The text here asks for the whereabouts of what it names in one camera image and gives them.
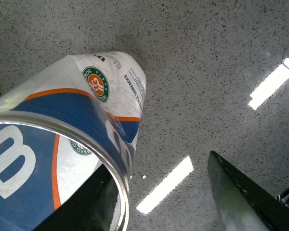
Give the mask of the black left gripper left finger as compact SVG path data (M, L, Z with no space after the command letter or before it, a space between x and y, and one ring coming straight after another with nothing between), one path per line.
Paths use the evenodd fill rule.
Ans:
M36 231L108 231L117 203L118 188L101 165Z

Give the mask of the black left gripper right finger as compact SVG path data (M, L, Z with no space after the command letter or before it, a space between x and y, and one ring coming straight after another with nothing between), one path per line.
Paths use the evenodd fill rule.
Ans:
M273 197L215 151L208 174L226 231L289 231L289 188Z

